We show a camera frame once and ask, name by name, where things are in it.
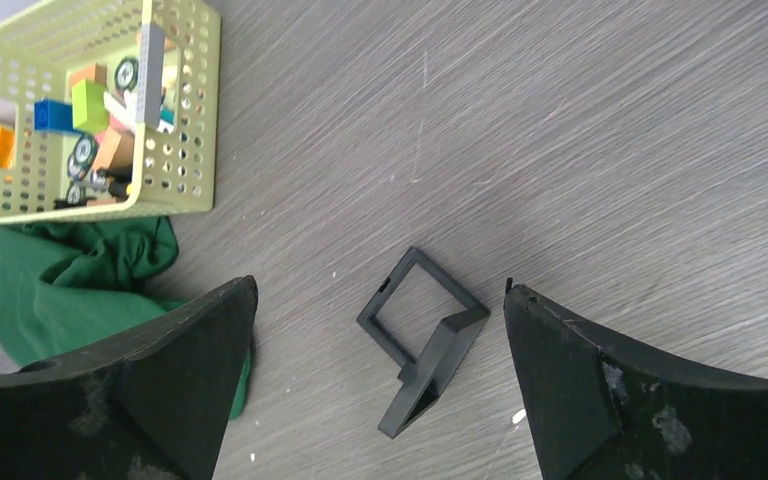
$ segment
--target cloth fold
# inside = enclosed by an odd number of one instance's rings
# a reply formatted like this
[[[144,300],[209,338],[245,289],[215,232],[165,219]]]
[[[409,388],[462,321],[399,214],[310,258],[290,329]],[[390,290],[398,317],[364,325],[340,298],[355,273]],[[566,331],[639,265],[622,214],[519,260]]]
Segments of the cloth fold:
[[[167,218],[0,227],[0,343],[20,366],[81,348],[183,301],[149,298],[144,282],[178,256]],[[242,412],[246,357],[231,418]]]

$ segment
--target black frame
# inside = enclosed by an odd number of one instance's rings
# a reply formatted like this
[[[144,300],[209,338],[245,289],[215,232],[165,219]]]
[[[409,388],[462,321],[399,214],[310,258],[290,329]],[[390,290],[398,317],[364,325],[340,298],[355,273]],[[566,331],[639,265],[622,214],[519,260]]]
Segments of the black frame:
[[[381,325],[376,316],[414,265],[428,272],[466,308],[440,321],[417,359]],[[408,249],[357,319],[366,333],[402,368],[398,377],[402,387],[378,424],[381,432],[395,438],[437,402],[489,316],[487,307],[427,255],[416,247]]]

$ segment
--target basket handle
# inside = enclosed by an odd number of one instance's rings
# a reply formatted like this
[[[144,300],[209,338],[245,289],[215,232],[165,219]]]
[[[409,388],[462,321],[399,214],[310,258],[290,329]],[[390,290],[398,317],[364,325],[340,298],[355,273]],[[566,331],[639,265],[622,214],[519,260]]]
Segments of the basket handle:
[[[166,32],[155,23],[144,23],[140,35],[140,68],[137,75],[137,123],[160,126],[163,56]]]

